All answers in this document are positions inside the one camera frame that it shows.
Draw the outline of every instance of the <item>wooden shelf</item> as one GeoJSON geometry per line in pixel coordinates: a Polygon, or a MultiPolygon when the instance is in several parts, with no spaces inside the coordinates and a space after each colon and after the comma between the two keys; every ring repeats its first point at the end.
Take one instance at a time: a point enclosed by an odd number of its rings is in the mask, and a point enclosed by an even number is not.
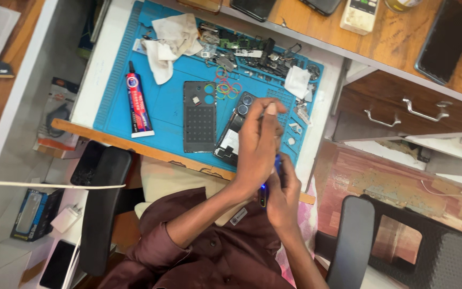
{"type": "MultiPolygon", "coordinates": [[[[17,21],[0,57],[4,62],[10,63],[16,75],[21,67],[43,4],[44,0],[24,2],[20,0],[0,0],[0,6],[21,13],[21,17],[17,21]]],[[[15,80],[15,78],[0,78],[0,118],[15,80]]]]}
{"type": "MultiPolygon", "coordinates": [[[[284,23],[294,32],[427,80],[414,69],[414,64],[441,0],[424,1],[405,14],[390,11],[383,0],[379,0],[374,31],[366,36],[340,28],[345,3],[342,1],[331,16],[325,17],[299,0],[277,0],[268,21],[278,25],[284,23]]],[[[224,0],[224,5],[229,6],[229,0],[224,0]]],[[[462,94],[462,56],[445,87],[462,94]]]]}

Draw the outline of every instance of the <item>black box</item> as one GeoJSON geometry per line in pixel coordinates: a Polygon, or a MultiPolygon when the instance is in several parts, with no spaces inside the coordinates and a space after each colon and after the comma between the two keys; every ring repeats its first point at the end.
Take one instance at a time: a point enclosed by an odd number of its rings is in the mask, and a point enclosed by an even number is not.
{"type": "Polygon", "coordinates": [[[64,189],[51,191],[28,189],[10,237],[33,242],[53,230],[50,223],[58,214],[64,189]]]}

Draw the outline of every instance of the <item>hand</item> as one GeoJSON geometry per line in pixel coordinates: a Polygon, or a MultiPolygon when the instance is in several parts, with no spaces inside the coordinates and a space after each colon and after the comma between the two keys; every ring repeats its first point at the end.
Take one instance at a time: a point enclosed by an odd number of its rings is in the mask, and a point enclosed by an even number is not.
{"type": "Polygon", "coordinates": [[[299,194],[302,183],[295,174],[290,157],[281,154],[281,175],[271,174],[266,183],[270,191],[266,213],[268,220],[279,232],[298,228],[297,210],[299,208],[299,194]]]}
{"type": "Polygon", "coordinates": [[[286,108],[277,98],[256,99],[238,133],[240,147],[233,182],[241,187],[237,192],[241,201],[250,199],[272,173],[282,135],[278,112],[286,113],[286,108]]]}

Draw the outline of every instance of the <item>shirt sleeve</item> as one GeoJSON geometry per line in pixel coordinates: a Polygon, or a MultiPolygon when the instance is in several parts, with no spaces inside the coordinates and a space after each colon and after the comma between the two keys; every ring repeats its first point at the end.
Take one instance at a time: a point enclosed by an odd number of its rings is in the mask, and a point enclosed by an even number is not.
{"type": "Polygon", "coordinates": [[[170,239],[166,222],[162,222],[138,241],[137,246],[126,254],[125,260],[104,278],[99,288],[125,289],[137,282],[144,288],[152,288],[161,275],[189,253],[190,249],[182,249],[170,239]]]}

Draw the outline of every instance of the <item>red glue tube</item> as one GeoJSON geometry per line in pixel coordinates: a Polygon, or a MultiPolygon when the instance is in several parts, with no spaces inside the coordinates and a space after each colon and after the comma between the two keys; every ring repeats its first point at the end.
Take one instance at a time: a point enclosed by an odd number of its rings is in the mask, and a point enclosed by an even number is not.
{"type": "Polygon", "coordinates": [[[129,105],[132,113],[132,137],[155,135],[152,130],[149,114],[145,107],[144,93],[140,75],[135,73],[133,62],[129,62],[129,73],[126,75],[129,105]]]}

